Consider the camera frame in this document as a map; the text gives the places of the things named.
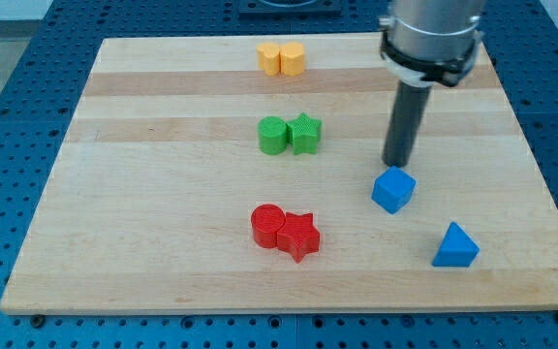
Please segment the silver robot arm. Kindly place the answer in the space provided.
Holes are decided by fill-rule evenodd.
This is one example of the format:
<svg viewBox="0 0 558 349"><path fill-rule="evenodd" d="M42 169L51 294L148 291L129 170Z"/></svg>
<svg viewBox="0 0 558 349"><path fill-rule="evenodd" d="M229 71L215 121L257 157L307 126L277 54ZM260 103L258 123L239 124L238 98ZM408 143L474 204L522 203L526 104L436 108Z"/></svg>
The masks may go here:
<svg viewBox="0 0 558 349"><path fill-rule="evenodd" d="M457 86L473 69L484 0L393 0L378 17L380 55L402 82Z"/></svg>

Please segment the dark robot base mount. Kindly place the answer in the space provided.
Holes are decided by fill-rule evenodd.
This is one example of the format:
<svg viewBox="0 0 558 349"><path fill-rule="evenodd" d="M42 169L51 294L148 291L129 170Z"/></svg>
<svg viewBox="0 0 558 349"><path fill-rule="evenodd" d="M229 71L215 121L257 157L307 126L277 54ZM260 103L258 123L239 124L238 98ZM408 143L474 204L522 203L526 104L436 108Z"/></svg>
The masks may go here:
<svg viewBox="0 0 558 349"><path fill-rule="evenodd" d="M343 0L238 0L240 16L337 15Z"/></svg>

